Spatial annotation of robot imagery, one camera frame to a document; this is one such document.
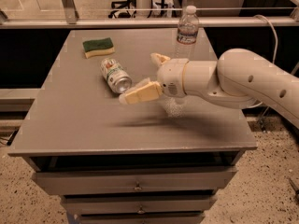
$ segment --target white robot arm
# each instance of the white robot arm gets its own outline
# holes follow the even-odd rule
[[[229,108],[261,101],[299,128],[299,78],[246,49],[230,49],[216,61],[170,59],[151,54],[159,67],[157,81],[139,83],[120,96],[122,104],[170,97],[199,96]]]

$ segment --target water bottle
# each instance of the water bottle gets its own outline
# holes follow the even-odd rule
[[[198,29],[199,20],[196,16],[196,7],[187,6],[185,13],[178,22],[178,34],[175,50],[176,58],[192,59]]]

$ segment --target yellow sponge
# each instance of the yellow sponge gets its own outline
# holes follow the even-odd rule
[[[115,52],[111,38],[84,41],[83,47],[86,58],[105,56]]]

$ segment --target bottle label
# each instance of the bottle label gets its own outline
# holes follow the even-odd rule
[[[197,37],[197,31],[196,32],[185,32],[181,29],[178,29],[178,36],[177,41],[182,44],[190,45],[194,44],[196,42]]]
[[[128,74],[123,70],[121,64],[115,59],[104,59],[101,62],[101,71],[109,87],[114,92],[119,92],[119,90],[125,91],[129,88],[129,85],[131,85],[131,79],[129,78]],[[124,85],[125,88],[118,87],[118,82],[120,80],[121,84]]]

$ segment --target drawer handle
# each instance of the drawer handle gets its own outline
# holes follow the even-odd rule
[[[142,208],[142,206],[140,206],[139,207],[139,210],[138,210],[138,212],[137,212],[138,214],[145,214],[146,213],[146,211],[145,210],[143,210],[143,208]]]
[[[136,183],[136,186],[134,187],[134,191],[142,191],[142,188],[140,187],[139,183]]]

